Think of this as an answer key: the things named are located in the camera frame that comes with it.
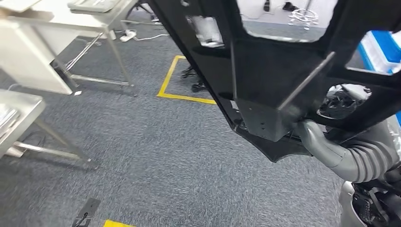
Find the desk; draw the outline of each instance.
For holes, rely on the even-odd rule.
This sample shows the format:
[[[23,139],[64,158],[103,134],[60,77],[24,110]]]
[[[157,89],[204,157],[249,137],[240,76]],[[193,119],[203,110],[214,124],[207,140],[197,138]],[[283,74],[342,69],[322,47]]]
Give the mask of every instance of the desk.
[[[14,146],[23,148],[24,150],[33,150],[61,157],[83,160],[90,165],[97,167],[97,165],[94,164],[79,148],[70,143],[60,133],[38,118],[46,106],[42,97],[15,91],[0,90],[0,103],[18,110],[20,114],[10,130],[0,139],[0,157],[6,154],[10,147]],[[68,152],[18,142],[18,138],[33,123],[44,132],[51,135],[59,143],[66,146]]]
[[[137,0],[121,0],[112,10],[106,13],[86,12],[86,14],[71,12],[70,9],[67,7],[67,2],[68,0],[42,0],[38,4],[34,5],[31,10],[25,11],[23,13],[11,14],[7,17],[7,19],[19,23],[30,24],[32,28],[36,31],[40,39],[43,41],[43,43],[52,52],[55,62],[65,73],[68,79],[71,80],[71,82],[72,79],[81,79],[108,84],[133,86],[131,78],[129,77],[123,65],[120,53],[113,42],[113,37],[110,32],[115,27],[126,27],[125,25],[122,25],[121,19],[125,18],[125,15],[131,9],[131,7],[135,5]],[[98,32],[99,35],[95,37],[92,42],[77,56],[78,60],[89,50],[89,48],[96,42],[96,40],[98,40],[102,35],[106,35],[107,41],[111,46],[111,49],[121,68],[122,74],[126,79],[126,82],[71,74],[69,72],[69,69],[72,68],[76,61],[71,62],[71,64],[65,67],[63,62],[61,62],[57,58],[56,53],[52,51],[46,39],[38,32],[36,26],[49,26],[55,28]]]

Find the black metal frame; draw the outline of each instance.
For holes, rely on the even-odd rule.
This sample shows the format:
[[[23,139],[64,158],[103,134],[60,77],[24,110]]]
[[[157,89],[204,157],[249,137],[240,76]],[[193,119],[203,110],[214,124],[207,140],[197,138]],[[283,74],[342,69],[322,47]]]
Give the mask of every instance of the black metal frame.
[[[401,29],[397,0],[338,0],[325,34],[314,42],[248,34],[235,0],[149,0],[149,4],[230,127],[273,162],[309,154],[299,143],[288,143],[294,141],[289,132],[304,118],[333,127],[327,137],[341,143],[401,109],[401,72],[387,76],[345,66],[366,32]],[[202,46],[187,16],[215,18],[224,47]],[[364,85],[372,95],[344,119],[318,115],[327,90],[344,83]]]

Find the cable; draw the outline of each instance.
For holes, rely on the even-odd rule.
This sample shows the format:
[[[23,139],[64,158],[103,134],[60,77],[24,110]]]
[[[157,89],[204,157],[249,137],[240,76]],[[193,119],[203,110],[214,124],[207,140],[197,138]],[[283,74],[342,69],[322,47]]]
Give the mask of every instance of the cable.
[[[85,43],[85,47],[88,46],[88,45],[90,44],[90,42],[86,41],[85,39],[75,38],[74,40]],[[95,45],[96,45],[96,46],[101,46],[102,43],[99,42],[99,41],[96,41],[96,42],[95,42]],[[75,58],[73,58],[73,59],[71,59],[71,60],[69,60],[69,61],[67,62],[67,64],[64,64],[64,66],[67,67],[71,62],[75,61],[77,58],[78,58],[78,56],[75,57]]]
[[[154,38],[157,38],[157,37],[160,37],[160,36],[170,36],[169,34],[160,34],[160,35],[156,35],[156,36],[154,36],[154,37],[151,37],[151,38],[143,38],[143,39],[138,39],[137,37],[134,37],[133,39],[134,40],[136,40],[136,41],[142,41],[142,40],[150,40],[150,39],[154,39]]]
[[[15,86],[17,86],[17,85],[22,86],[21,84],[12,84],[12,85],[7,89],[7,91],[10,91],[13,87],[15,87]]]
[[[263,15],[265,15],[265,14],[269,14],[269,15],[275,15],[276,14],[276,10],[279,8],[279,7],[282,7],[282,6],[284,6],[285,4],[282,4],[282,5],[280,5],[280,6],[277,6],[276,8],[274,8],[273,9],[273,13],[267,13],[267,12],[265,12],[265,13],[262,13],[260,16],[258,16],[257,18],[252,18],[252,17],[248,17],[247,15],[245,15],[245,14],[241,14],[242,16],[244,16],[244,17],[246,17],[246,18],[248,18],[248,19],[252,19],[252,20],[258,20],[258,19],[260,19]]]
[[[86,41],[85,39],[80,39],[80,38],[75,38],[74,40],[85,43],[85,46],[88,46],[89,43],[90,43],[90,42]],[[96,45],[96,46],[101,46],[102,43],[99,42],[99,41],[97,41],[97,42],[95,42],[95,45]]]
[[[79,227],[80,224],[87,218],[88,213],[86,212],[84,216],[81,218],[81,220],[74,226],[74,227]]]
[[[140,21],[133,21],[133,20],[121,20],[121,22],[130,23],[130,24],[136,24],[136,25],[157,25],[157,26],[163,26],[161,23],[160,23],[160,24],[156,24],[156,23],[140,22]]]
[[[30,134],[28,134],[27,136],[25,136],[25,138],[23,138],[23,139],[21,140],[21,142],[25,142],[27,139],[29,139],[29,138],[31,138],[32,136],[37,135],[37,134],[43,134],[43,135],[45,136],[44,132],[41,132],[41,131],[33,131],[33,132],[31,132]]]

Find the screw hole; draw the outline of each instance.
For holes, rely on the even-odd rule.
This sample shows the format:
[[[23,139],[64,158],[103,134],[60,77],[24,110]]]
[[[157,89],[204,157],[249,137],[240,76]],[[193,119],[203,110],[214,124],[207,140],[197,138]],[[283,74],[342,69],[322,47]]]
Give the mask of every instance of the screw hole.
[[[188,7],[189,6],[188,0],[181,0],[181,5]]]

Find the yellow tape square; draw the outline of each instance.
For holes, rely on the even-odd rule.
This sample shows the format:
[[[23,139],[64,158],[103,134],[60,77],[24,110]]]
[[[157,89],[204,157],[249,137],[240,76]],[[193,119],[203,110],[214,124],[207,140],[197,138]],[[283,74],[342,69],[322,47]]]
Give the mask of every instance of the yellow tape square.
[[[106,220],[105,225],[103,227],[135,227],[135,226],[129,226],[120,222]]]
[[[167,75],[163,81],[162,87],[160,88],[160,91],[157,96],[164,97],[164,98],[183,99],[183,100],[195,101],[195,102],[200,102],[200,103],[216,104],[216,101],[214,101],[213,99],[195,98],[195,97],[190,97],[190,96],[180,96],[180,95],[166,93],[166,88],[167,88],[168,82],[170,82],[170,78],[173,75],[174,69],[175,69],[179,59],[186,59],[186,58],[185,58],[185,56],[181,56],[181,55],[177,55],[174,57],[174,60],[171,63],[170,69],[167,72]]]

